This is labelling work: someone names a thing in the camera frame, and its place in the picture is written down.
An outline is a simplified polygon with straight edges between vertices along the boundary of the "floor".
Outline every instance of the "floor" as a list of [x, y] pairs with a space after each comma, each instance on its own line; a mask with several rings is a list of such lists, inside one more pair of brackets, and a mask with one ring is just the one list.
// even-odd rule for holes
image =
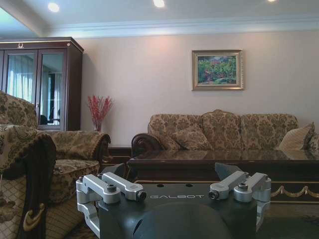
[[[256, 239], [318, 239], [319, 204], [272, 204]], [[82, 223], [65, 239], [97, 239]]]

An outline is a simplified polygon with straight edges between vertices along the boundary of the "red dried branches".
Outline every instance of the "red dried branches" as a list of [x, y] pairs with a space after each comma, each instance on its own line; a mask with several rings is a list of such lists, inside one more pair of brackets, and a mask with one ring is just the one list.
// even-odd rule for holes
[[101, 130], [101, 123], [108, 111], [113, 105], [112, 98], [107, 96], [88, 96], [88, 107], [92, 115], [92, 122], [94, 130]]

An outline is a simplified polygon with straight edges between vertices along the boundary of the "landscape painting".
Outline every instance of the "landscape painting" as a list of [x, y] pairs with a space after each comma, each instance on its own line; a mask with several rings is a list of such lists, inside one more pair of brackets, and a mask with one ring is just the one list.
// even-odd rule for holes
[[193, 51], [193, 90], [242, 90], [242, 50]]
[[198, 84], [224, 85], [236, 83], [236, 56], [199, 56]]

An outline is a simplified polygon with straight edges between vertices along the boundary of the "wall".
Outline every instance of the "wall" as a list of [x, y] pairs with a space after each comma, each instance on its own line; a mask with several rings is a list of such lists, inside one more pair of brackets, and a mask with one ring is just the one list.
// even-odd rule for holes
[[[92, 130], [91, 94], [114, 108], [102, 131], [112, 147], [130, 146], [156, 113], [289, 113], [319, 128], [319, 32], [81, 39], [84, 47], [81, 128]], [[244, 91], [191, 91], [191, 51], [244, 49]]]

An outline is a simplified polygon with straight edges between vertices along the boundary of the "gold decorative trim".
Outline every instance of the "gold decorative trim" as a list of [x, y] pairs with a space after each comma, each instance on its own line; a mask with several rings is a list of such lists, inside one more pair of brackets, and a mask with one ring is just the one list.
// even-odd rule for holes
[[23, 229], [25, 232], [31, 231], [39, 224], [44, 208], [45, 208], [44, 204], [40, 203], [39, 212], [33, 218], [31, 218], [31, 216], [33, 215], [33, 210], [29, 210], [26, 212], [24, 221], [23, 221]]
[[300, 190], [299, 192], [291, 193], [291, 192], [287, 191], [283, 185], [281, 185], [275, 192], [271, 193], [271, 196], [275, 197], [279, 194], [280, 195], [285, 194], [286, 196], [291, 197], [291, 198], [298, 198], [303, 194], [305, 194], [305, 195], [309, 194], [310, 196], [319, 199], [319, 193], [314, 193], [314, 192], [310, 191], [308, 186], [304, 186], [302, 188], [302, 190]]
[[[43, 43], [43, 42], [66, 42], [66, 43], [73, 43], [72, 40], [40, 40], [40, 41], [0, 41], [0, 44], [11, 44], [11, 43]], [[78, 47], [76, 44], [73, 44], [77, 49], [79, 49], [81, 52], [84, 52], [83, 49]]]

